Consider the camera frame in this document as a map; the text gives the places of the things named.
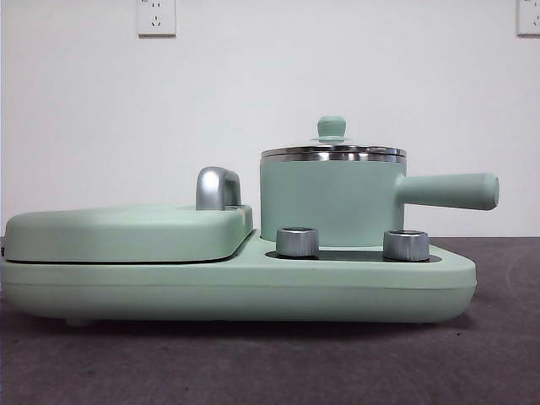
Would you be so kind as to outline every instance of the pot lid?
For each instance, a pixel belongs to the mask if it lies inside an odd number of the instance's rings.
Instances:
[[[312,138],[311,144],[305,146],[290,146],[285,148],[269,149],[262,152],[261,157],[297,154],[375,154],[389,155],[405,158],[407,153],[403,149],[388,148],[382,146],[359,146],[351,144],[350,138],[346,138],[345,128],[347,123],[342,116],[323,116],[317,123],[318,138]]]

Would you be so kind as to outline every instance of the silver handle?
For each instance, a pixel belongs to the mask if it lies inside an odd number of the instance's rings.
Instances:
[[[241,205],[240,177],[223,167],[209,166],[199,172],[195,209],[225,210],[226,205]]]

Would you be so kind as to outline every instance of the electrical outlet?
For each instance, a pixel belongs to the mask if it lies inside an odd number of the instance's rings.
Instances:
[[[540,0],[517,0],[517,34],[540,35]]]
[[[176,0],[137,0],[139,36],[176,36]]]

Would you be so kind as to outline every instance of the mint green saucepan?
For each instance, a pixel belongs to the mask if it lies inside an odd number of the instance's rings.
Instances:
[[[403,229],[404,204],[490,210],[499,181],[489,173],[406,177],[397,148],[346,142],[345,120],[324,116],[309,146],[267,150],[261,158],[262,238],[284,226],[315,228],[321,246],[380,246]]]

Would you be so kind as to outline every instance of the white wall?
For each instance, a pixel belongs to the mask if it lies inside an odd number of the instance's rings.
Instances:
[[[264,149],[344,115],[409,175],[492,171],[493,212],[409,207],[432,235],[540,235],[540,39],[515,0],[179,0],[179,37],[138,39],[135,0],[2,3],[2,218],[194,201]]]

